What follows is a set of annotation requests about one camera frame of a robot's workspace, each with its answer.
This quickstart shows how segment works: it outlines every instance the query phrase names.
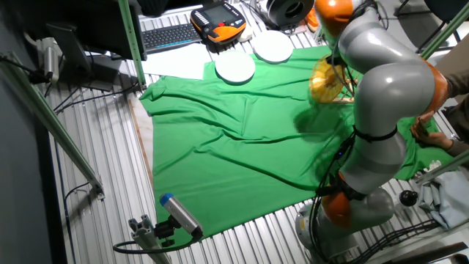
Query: orange controller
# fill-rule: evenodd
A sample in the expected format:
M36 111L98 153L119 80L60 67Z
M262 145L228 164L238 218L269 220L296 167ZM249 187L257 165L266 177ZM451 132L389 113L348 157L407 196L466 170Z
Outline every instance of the orange controller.
M223 1L193 10L191 23L203 38L215 43L233 41L246 27L243 15Z

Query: person's hand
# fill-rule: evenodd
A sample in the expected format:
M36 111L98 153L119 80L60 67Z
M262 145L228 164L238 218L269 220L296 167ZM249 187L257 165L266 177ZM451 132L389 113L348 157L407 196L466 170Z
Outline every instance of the person's hand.
M449 150L453 146L452 140L448 139L443 132L429 133L428 136L425 136L423 132L421 132L419 129L414 129L414 127L410 128L410 132L412 132L413 137L415 137L417 140L426 144L440 147L444 150Z
M418 119L420 119L422 121L422 125L425 125L432 119L433 114L434 114L434 112L431 111L429 113L422 114L420 117L416 117L416 120L413 123L414 129L416 129L418 127Z
M422 126L424 126L427 122L430 121L430 119L432 119L433 114L434 112L431 111L428 114L424 114L418 117L421 119ZM416 118L414 125L410 128L410 132L414 138L420 142L437 146L444 150L449 150L453 146L452 140L448 139L442 132L429 133L428 135L425 135L422 126L418 125L418 118Z

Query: white paper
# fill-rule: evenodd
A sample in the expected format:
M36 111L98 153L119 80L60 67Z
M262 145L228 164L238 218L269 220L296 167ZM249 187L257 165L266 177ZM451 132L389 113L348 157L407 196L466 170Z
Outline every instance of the white paper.
M210 61L205 45L194 43L182 48L150 54L145 62L141 62L141 65L146 74L202 80L204 65Z

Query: computer monitor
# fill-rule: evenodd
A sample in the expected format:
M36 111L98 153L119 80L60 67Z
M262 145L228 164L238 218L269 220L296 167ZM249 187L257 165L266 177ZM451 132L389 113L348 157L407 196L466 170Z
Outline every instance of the computer monitor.
M90 88L93 81L110 82L118 73L120 61L108 57L86 56L84 51L110 51L132 59L119 3L115 0L14 0L15 16L34 40L53 37L66 59L60 79ZM130 4L140 59L146 60L138 19L137 4Z

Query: black knob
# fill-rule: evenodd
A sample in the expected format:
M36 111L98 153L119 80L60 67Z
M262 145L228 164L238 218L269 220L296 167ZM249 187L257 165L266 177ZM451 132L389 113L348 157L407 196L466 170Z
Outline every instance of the black knob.
M404 206L414 206L417 203L418 193L416 191L405 190L399 195L399 201Z

